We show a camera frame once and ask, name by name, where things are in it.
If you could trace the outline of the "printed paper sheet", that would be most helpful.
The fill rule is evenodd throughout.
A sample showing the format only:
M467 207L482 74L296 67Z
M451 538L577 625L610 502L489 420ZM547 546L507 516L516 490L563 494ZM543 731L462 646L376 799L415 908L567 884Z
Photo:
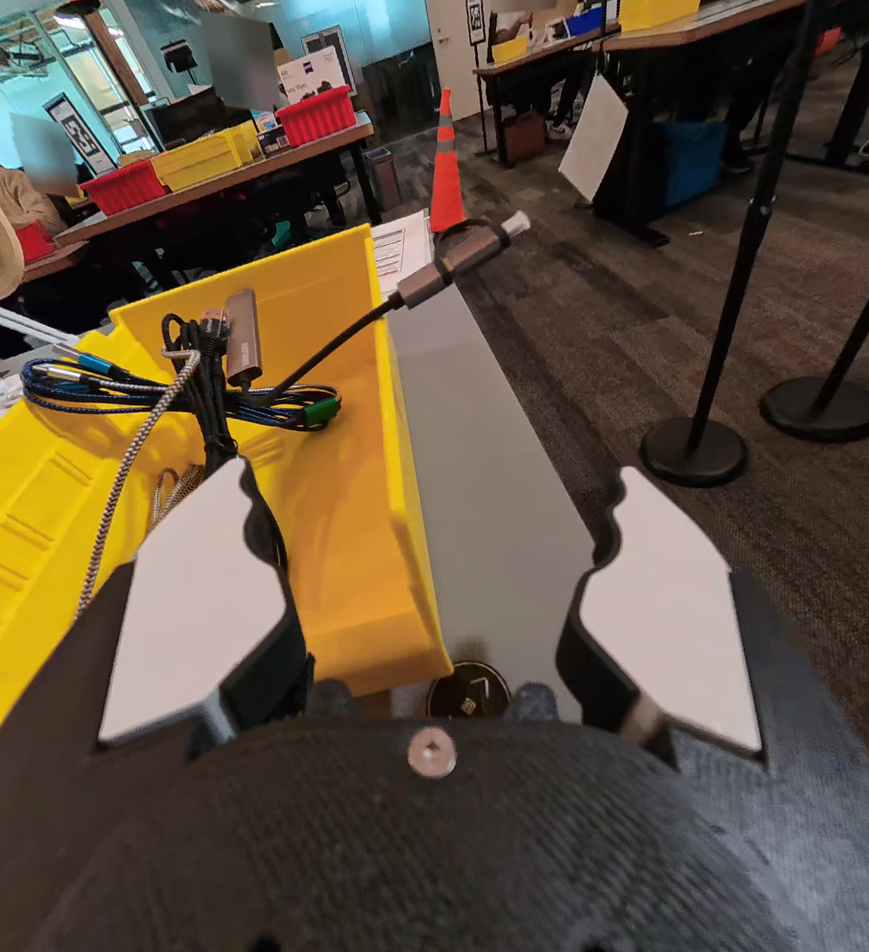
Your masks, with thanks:
M371 228L377 279L383 298L406 277L433 261L434 239L428 209Z

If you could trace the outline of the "framed marker sign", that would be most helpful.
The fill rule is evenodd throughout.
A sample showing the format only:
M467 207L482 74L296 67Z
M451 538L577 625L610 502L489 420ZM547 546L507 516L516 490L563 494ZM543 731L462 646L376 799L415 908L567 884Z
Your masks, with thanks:
M71 146L93 177L119 170L119 164L109 155L67 94L60 93L43 108L52 120L61 125Z

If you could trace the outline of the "white paper sign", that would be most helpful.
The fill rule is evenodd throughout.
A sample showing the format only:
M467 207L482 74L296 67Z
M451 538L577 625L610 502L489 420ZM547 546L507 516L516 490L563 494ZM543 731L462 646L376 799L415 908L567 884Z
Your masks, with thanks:
M623 98L603 75L595 75L559 164L559 175L587 204L605 178L628 116Z

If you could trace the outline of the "black round desk grommet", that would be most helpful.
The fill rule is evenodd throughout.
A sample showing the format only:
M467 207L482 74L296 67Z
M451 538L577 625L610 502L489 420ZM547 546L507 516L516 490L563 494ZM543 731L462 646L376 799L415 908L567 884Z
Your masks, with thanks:
M434 680L425 700L429 718L500 718L512 701L512 691L496 668L481 660L462 660L452 673Z

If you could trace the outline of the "black stanchion post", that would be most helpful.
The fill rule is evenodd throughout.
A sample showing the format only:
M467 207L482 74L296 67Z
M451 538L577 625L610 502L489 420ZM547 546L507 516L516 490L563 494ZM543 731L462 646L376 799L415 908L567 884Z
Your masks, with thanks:
M748 449L743 439L728 425L712 421L711 414L750 277L772 220L786 151L831 6L833 3L829 1L805 3L790 75L743 222L736 261L695 410L689 418L659 422L641 441L639 453L643 465L664 482L687 488L712 488L736 480L747 467Z
M846 444L869 438L869 390L846 379L868 337L869 297L825 376L793 378L762 396L759 411L765 422L812 443Z

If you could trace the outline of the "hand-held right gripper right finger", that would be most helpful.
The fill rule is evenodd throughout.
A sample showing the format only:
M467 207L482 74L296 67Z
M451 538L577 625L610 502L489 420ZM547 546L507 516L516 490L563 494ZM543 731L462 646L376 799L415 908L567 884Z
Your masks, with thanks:
M681 730L763 753L730 565L641 470L621 468L574 589L556 669L584 726L647 747Z

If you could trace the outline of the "orange traffic cone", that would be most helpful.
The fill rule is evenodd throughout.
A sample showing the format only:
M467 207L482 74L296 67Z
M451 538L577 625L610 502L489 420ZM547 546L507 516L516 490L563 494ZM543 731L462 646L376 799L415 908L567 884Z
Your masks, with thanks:
M451 89L442 89L429 223L432 233L439 235L459 225L464 219L460 171L452 124Z

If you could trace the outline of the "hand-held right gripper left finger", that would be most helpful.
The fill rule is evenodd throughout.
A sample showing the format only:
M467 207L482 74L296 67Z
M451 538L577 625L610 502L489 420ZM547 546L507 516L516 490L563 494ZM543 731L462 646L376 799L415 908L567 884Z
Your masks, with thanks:
M99 744L192 720L222 745L304 712L310 653L247 458L174 507L131 568Z

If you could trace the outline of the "small yellow plastic bin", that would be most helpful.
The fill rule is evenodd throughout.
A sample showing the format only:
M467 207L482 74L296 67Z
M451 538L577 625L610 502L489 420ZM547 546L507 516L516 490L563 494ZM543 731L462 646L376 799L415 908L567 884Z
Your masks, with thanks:
M157 180L179 192L214 177L239 171L261 158L256 125L249 120L151 158Z

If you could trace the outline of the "white mount bracket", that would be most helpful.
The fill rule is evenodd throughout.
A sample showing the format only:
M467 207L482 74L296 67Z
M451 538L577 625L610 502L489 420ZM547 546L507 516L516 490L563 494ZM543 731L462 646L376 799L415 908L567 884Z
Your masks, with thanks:
M40 346L75 348L81 340L80 336L49 327L3 306L0 306L0 327L18 333L24 338L34 339Z

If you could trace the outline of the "wooden table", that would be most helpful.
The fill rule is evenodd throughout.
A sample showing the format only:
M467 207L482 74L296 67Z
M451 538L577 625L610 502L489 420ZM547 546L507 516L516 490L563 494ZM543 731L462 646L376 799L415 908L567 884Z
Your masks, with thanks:
M260 178L272 176L322 157L348 152L356 168L358 183L369 219L373 225L381 224L381 213L368 177L362 146L375 135L369 114L357 114L357 124L326 137L314 140L297 148L282 149L273 156L261 158L250 165L223 173L176 192L169 192L141 205L124 209L108 216L102 211L90 216L70 229L54 237L57 248L89 242L95 237L116 232L140 221L165 214L201 199L221 194Z

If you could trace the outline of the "red plastic bin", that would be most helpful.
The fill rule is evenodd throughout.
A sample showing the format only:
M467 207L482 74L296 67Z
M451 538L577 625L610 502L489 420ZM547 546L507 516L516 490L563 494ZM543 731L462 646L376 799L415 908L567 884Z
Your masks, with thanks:
M348 85L326 88L274 113L293 149L357 125Z
M170 193L158 178L150 156L97 176L81 188L107 217L155 201Z

